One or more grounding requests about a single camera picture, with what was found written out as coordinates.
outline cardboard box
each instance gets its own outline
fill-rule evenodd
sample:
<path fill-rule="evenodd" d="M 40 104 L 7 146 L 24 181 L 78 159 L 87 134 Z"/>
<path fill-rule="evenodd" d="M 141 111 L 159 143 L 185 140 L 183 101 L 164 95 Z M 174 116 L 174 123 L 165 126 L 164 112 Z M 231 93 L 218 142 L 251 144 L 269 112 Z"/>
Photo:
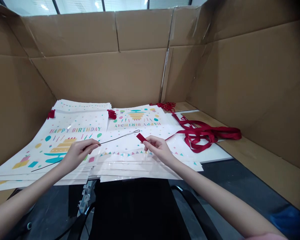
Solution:
<path fill-rule="evenodd" d="M 0 165 L 62 98 L 113 107 L 187 101 L 281 159 L 276 171 L 289 162 L 298 172 L 300 12 L 287 0 L 33 17 L 0 6 Z M 260 172 L 269 167 L 262 161 L 246 166 L 300 209 L 300 178 L 291 179 L 297 191 L 284 192 Z"/>

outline hand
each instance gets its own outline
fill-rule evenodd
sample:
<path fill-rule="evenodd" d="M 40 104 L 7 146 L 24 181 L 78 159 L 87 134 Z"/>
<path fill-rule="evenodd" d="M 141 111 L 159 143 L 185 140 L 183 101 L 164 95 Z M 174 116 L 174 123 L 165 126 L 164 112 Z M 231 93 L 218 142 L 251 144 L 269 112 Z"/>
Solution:
<path fill-rule="evenodd" d="M 101 146 L 100 143 L 92 138 L 74 142 L 58 165 L 61 165 L 62 169 L 68 174 L 75 170 L 86 156 L 99 146 Z"/>
<path fill-rule="evenodd" d="M 153 152 L 165 165 L 169 166 L 169 164 L 177 160 L 171 153 L 166 141 L 162 138 L 158 138 L 155 136 L 149 136 L 146 138 L 147 141 L 144 141 L 143 144 L 145 146 L 144 150 L 148 149 Z"/>

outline red ribbon handle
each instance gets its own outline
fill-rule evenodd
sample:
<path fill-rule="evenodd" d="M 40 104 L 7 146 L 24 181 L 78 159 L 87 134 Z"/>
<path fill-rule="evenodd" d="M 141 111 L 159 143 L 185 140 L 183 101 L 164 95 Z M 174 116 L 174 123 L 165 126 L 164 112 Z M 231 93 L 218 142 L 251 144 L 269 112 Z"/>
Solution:
<path fill-rule="evenodd" d="M 183 120 L 179 120 L 178 116 L 175 113 L 173 113 L 172 116 L 185 129 L 185 130 L 180 130 L 175 134 L 177 133 L 185 134 L 184 141 L 194 153 L 199 153 L 209 148 L 213 143 L 218 142 L 218 138 L 233 139 L 233 140 L 239 140 L 242 138 L 241 131 L 238 128 L 211 127 L 204 122 L 196 121 L 196 120 L 188 120 L 185 117 L 181 118 Z M 194 127 L 194 124 L 197 124 L 200 127 L 196 128 Z M 198 142 L 200 142 L 201 139 L 206 139 L 208 142 L 205 145 L 197 144 Z"/>

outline happy birthday text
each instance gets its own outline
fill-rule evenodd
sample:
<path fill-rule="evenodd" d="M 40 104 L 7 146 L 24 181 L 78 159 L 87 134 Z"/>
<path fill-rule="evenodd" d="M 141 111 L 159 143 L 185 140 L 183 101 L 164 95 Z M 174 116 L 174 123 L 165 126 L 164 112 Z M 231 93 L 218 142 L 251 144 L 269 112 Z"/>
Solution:
<path fill-rule="evenodd" d="M 59 129 L 51 129 L 50 133 L 63 133 L 63 132 L 93 132 L 93 131 L 100 131 L 101 127 L 86 127 L 86 128 L 59 128 Z"/>
<path fill-rule="evenodd" d="M 161 125 L 161 123 L 148 123 L 143 124 L 143 126 L 158 126 Z M 116 124 L 115 127 L 135 127 L 135 126 L 141 126 L 141 123 L 129 123 L 129 124 Z"/>

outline finger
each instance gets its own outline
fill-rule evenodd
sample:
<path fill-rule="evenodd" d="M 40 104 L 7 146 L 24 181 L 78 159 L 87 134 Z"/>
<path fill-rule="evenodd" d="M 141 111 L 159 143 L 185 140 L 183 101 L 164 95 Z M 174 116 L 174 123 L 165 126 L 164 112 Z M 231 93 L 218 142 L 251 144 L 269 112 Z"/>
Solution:
<path fill-rule="evenodd" d="M 100 145 L 100 143 L 97 140 L 94 140 L 93 138 L 87 139 L 87 140 L 83 140 L 80 142 L 76 142 L 76 145 L 80 148 L 80 149 L 84 149 L 85 147 L 91 145 L 91 144 L 98 144 Z"/>
<path fill-rule="evenodd" d="M 156 143 L 156 142 L 158 142 L 158 143 L 162 144 L 162 143 L 165 142 L 164 139 L 158 138 L 158 137 L 152 136 L 152 135 L 150 135 L 149 137 L 146 137 L 146 140 L 147 140 L 148 142 L 150 142 L 150 143 Z"/>
<path fill-rule="evenodd" d="M 156 153 L 157 152 L 157 148 L 155 146 L 153 146 L 151 143 L 144 141 L 143 144 L 146 146 L 147 149 L 149 149 L 151 152 Z"/>
<path fill-rule="evenodd" d="M 91 144 L 88 146 L 81 154 L 86 157 L 88 154 L 90 154 L 93 150 L 95 150 L 99 145 L 98 144 Z"/>

